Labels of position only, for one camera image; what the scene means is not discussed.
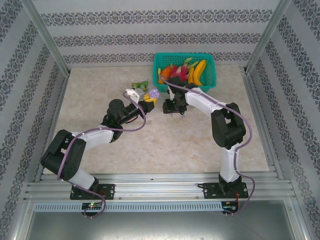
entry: gray floor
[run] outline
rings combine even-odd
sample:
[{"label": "gray floor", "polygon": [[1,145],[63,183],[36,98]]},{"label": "gray floor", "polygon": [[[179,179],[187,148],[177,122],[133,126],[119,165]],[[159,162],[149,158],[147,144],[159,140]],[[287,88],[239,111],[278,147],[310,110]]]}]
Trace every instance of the gray floor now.
[{"label": "gray floor", "polygon": [[28,240],[291,240],[282,201],[251,201],[235,217],[220,212],[35,212]]}]

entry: enclosure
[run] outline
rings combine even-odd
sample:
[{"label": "enclosure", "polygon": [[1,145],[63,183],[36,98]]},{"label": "enclosure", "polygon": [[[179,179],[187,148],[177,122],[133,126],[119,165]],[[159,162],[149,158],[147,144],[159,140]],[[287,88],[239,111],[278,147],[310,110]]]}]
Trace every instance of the enclosure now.
[{"label": "enclosure", "polygon": [[[320,239],[320,0],[0,6],[0,240]],[[156,88],[162,52],[213,56],[207,94],[237,103],[252,127],[239,170],[253,197],[234,217],[220,212],[226,199],[205,198],[198,185],[222,168],[212,122],[192,106],[185,118],[163,114],[161,92],[143,129],[83,155],[82,169],[115,186],[105,212],[85,219],[91,201],[71,200],[41,158],[59,130],[100,125],[132,83]]]}]

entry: plastic basket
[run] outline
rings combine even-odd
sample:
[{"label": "plastic basket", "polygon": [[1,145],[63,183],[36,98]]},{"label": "plastic basket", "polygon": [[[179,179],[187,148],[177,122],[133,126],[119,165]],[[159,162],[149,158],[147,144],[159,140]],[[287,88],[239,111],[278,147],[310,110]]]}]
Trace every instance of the plastic basket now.
[{"label": "plastic basket", "polygon": [[200,82],[203,86],[199,88],[206,92],[212,89],[217,84],[217,75],[215,61],[212,55],[206,53],[187,53],[187,52],[159,52],[154,56],[153,61],[153,84],[158,88],[159,92],[165,93],[168,90],[168,85],[159,84],[158,69],[163,70],[170,64],[181,66],[184,61],[188,58],[192,60],[189,63],[194,63],[196,61],[206,60],[205,69],[201,75]]}]

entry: metal bracket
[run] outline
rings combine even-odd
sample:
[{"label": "metal bracket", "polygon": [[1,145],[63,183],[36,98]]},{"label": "metal bracket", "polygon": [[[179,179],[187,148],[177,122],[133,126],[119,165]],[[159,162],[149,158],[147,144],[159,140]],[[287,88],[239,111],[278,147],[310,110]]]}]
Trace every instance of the metal bracket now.
[{"label": "metal bracket", "polygon": [[205,182],[197,186],[203,189],[204,199],[235,199],[237,193],[239,199],[246,199],[249,196],[247,185],[244,182],[239,187],[227,192],[226,195],[220,190],[218,182]]},{"label": "metal bracket", "polygon": [[21,0],[21,4],[24,10],[27,12],[29,17],[31,18],[32,23],[35,25],[37,31],[39,32],[46,46],[48,47],[54,60],[58,64],[62,74],[68,78],[71,70],[69,69],[62,53],[60,52],[54,38],[50,34],[48,27],[46,26],[40,13],[38,12],[34,2],[32,0]]},{"label": "metal bracket", "polygon": [[[114,184],[99,184],[98,191],[96,193],[102,195],[105,200],[113,200],[115,196]],[[75,186],[72,186],[70,193],[71,200],[100,200],[100,197],[90,194],[86,191],[80,190]]]},{"label": "metal bracket", "polygon": [[291,0],[280,0],[278,5],[276,6],[267,26],[265,27],[263,34],[261,35],[258,43],[256,44],[249,60],[246,65],[246,74],[252,72],[255,68],[255,65],[261,56],[262,52],[265,49],[265,46],[269,42],[272,34],[274,33],[275,29],[277,29],[277,25],[280,22],[281,18],[283,17],[285,11],[287,10]]}]

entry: vent slot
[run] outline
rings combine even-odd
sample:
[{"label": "vent slot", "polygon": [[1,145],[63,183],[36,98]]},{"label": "vent slot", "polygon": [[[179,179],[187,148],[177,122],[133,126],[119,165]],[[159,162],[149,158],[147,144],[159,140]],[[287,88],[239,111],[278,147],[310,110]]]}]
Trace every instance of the vent slot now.
[{"label": "vent slot", "polygon": [[[43,202],[35,205],[35,212],[81,212],[81,202],[54,203]],[[134,212],[201,212],[222,211],[220,201],[204,202],[107,202],[105,212],[109,213],[134,213]]]}]

